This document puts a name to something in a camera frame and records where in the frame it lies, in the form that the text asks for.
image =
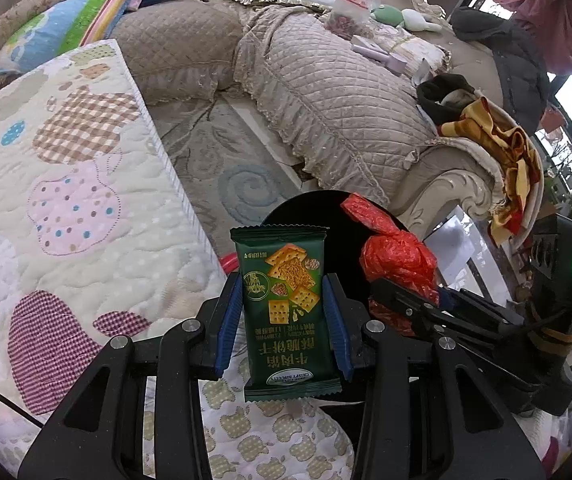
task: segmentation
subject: carpet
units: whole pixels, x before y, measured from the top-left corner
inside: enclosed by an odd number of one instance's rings
[[[213,102],[173,101],[149,111],[218,256],[235,250],[230,228],[260,224],[300,193],[220,93]]]

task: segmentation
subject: plush toy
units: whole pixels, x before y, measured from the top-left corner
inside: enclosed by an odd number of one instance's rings
[[[434,16],[423,14],[413,9],[399,10],[397,7],[390,5],[380,5],[372,11],[373,18],[384,25],[397,27],[401,25],[411,32],[420,32],[422,30],[430,30],[431,32],[440,32],[442,26],[438,23],[431,23]]]

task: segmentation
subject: green biscuit package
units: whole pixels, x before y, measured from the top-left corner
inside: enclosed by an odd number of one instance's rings
[[[245,399],[341,391],[322,307],[325,229],[240,227],[230,236],[243,276],[251,373]]]

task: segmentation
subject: metal screw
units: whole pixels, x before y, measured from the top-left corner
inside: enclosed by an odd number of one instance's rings
[[[201,322],[198,319],[187,319],[183,323],[181,323],[181,328],[184,329],[185,332],[197,332],[201,327]]]
[[[374,333],[384,332],[385,328],[386,326],[377,319],[371,319],[366,323],[366,330],[368,330],[369,332],[374,332]]]
[[[455,348],[455,346],[457,346],[455,340],[448,336],[440,337],[439,344],[444,350],[452,350]]]
[[[112,348],[114,348],[115,350],[119,350],[120,348],[124,348],[124,346],[126,346],[127,344],[128,344],[128,337],[126,337],[124,335],[114,336],[110,340],[110,346],[112,346]]]

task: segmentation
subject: gray jacket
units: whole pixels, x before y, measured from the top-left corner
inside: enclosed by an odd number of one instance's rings
[[[450,17],[462,41],[479,41],[493,51],[504,95],[504,110],[528,135],[539,129],[550,82],[546,65],[530,34],[512,20],[460,7]]]

